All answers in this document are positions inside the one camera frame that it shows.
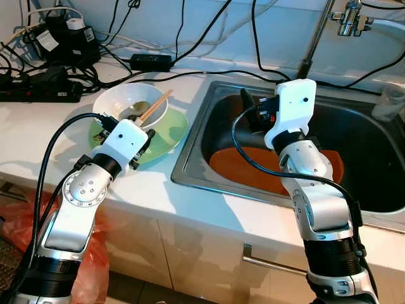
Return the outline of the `black labelled power box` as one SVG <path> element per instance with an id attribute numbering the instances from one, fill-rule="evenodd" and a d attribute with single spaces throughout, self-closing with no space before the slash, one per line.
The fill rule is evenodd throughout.
<path id="1" fill-rule="evenodd" d="M 65 14 L 45 17 L 42 24 L 23 34 L 23 41 L 33 44 L 39 58 L 50 65 L 84 68 L 101 58 L 94 29 L 83 18 Z"/>

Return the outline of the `white ceramic bowl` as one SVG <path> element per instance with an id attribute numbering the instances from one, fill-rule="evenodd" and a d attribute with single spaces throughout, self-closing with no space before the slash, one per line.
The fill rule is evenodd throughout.
<path id="1" fill-rule="evenodd" d="M 92 105 L 92 112 L 122 120 L 120 118 L 122 111 L 130 107 L 130 105 L 140 101 L 153 105 L 164 95 L 162 90 L 150 84 L 120 84 L 101 93 Z M 148 118 L 137 118 L 133 122 L 140 122 L 140 127 L 144 130 L 166 127 L 168 125 L 168 122 L 166 122 L 167 113 L 168 101 L 165 101 Z"/>

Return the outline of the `clear plastic cup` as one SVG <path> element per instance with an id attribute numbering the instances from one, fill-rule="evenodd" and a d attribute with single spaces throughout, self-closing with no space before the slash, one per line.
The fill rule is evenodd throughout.
<path id="1" fill-rule="evenodd" d="M 387 84 L 382 87 L 381 96 L 372 110 L 376 120 L 389 122 L 399 115 L 405 107 L 405 86 Z"/>

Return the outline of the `black power strip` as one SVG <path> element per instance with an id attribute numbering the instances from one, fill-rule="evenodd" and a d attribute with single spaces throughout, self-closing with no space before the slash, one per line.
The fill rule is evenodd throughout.
<path id="1" fill-rule="evenodd" d="M 62 66 L 35 75 L 0 73 L 0 102 L 78 103 L 84 86 L 68 78 Z"/>

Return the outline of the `black power adapter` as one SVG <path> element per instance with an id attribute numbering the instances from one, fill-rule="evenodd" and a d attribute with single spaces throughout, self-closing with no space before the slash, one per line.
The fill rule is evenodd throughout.
<path id="1" fill-rule="evenodd" d="M 165 54 L 134 53 L 129 59 L 130 69 L 138 72 L 169 72 L 173 58 Z"/>

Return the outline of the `stainless steel sink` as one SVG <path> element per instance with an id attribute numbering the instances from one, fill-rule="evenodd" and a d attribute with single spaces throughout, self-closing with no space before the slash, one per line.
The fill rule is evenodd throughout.
<path id="1" fill-rule="evenodd" d="M 243 110 L 241 90 L 254 99 L 275 93 L 269 85 L 211 82 L 171 179 L 201 190 L 291 206 L 289 197 L 228 180 L 210 166 L 214 153 L 234 144 L 230 127 Z M 321 149 L 336 151 L 341 157 L 344 174 L 340 184 L 359 201 L 364 224 L 402 232 L 404 203 L 399 195 L 405 176 L 404 124 L 401 118 L 376 120 L 374 106 L 372 95 L 319 87 L 309 134 L 315 136 Z"/>

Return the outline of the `orange plastic bag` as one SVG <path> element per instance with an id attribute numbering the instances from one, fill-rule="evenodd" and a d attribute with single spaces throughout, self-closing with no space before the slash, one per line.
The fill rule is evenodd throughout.
<path id="1" fill-rule="evenodd" d="M 0 196 L 0 240 L 8 241 L 20 252 L 31 243 L 32 204 Z M 109 253 L 104 245 L 108 223 L 96 215 L 89 248 L 70 292 L 70 304 L 104 304 L 109 289 Z"/>

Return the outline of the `metal kitchen faucet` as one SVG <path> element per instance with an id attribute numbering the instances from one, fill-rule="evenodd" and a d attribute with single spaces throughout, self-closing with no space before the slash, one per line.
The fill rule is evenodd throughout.
<path id="1" fill-rule="evenodd" d="M 304 55 L 296 72 L 296 79 L 305 79 L 308 76 L 313 66 L 316 47 L 318 47 L 327 21 L 335 21 L 339 24 L 337 34 L 341 37 L 361 37 L 362 32 L 371 30 L 370 25 L 374 19 L 362 14 L 363 0 L 346 0 L 343 11 L 332 11 L 335 2 L 336 0 L 326 0 L 326 4 L 318 18 L 318 23 L 316 23 L 315 32 L 313 32 L 313 36 L 309 42 L 306 55 Z"/>

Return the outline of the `light green plate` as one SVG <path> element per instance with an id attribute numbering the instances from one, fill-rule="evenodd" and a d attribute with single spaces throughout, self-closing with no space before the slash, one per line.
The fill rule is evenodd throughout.
<path id="1" fill-rule="evenodd" d="M 160 158 L 160 156 L 165 155 L 170 150 L 174 149 L 176 145 L 179 144 L 180 140 L 184 137 L 186 130 L 188 129 L 189 123 L 186 119 L 186 116 L 183 113 L 180 113 L 177 110 L 168 108 L 166 122 L 168 125 L 166 127 L 157 127 L 156 129 L 147 129 L 147 130 L 155 130 L 156 135 L 153 139 L 151 139 L 151 145 L 142 154 L 139 165 L 147 164 L 151 162 L 151 160 L 156 160 Z M 92 149 L 102 145 L 104 140 L 110 135 L 110 132 L 118 125 L 118 122 L 121 120 L 116 120 L 116 123 L 113 124 L 101 124 L 101 123 L 93 123 L 90 125 L 90 136 L 92 137 Z M 140 122 L 134 122 L 136 125 L 140 127 Z M 89 153 L 90 158 L 96 158 L 98 156 L 102 156 L 104 158 L 111 158 L 110 156 L 104 154 L 97 154 L 92 156 L 92 151 Z"/>

